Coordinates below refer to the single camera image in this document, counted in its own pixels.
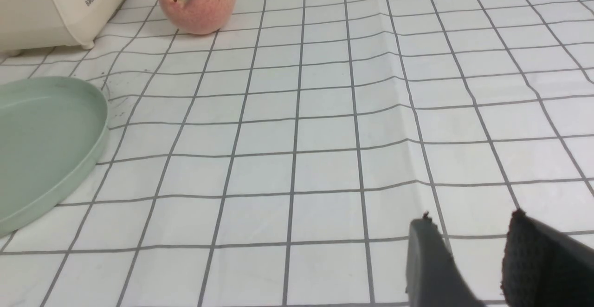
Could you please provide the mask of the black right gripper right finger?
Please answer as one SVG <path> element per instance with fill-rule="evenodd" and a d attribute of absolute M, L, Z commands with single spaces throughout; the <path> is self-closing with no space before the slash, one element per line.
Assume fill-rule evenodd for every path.
<path fill-rule="evenodd" d="M 594 251 L 516 210 L 506 236 L 501 290 L 510 307 L 591 307 Z"/>

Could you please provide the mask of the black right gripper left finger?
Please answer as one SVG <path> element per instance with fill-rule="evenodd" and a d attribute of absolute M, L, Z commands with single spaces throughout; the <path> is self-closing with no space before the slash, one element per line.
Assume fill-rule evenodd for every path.
<path fill-rule="evenodd" d="M 411 307 L 484 306 L 463 280 L 427 212 L 409 225 L 406 280 Z"/>

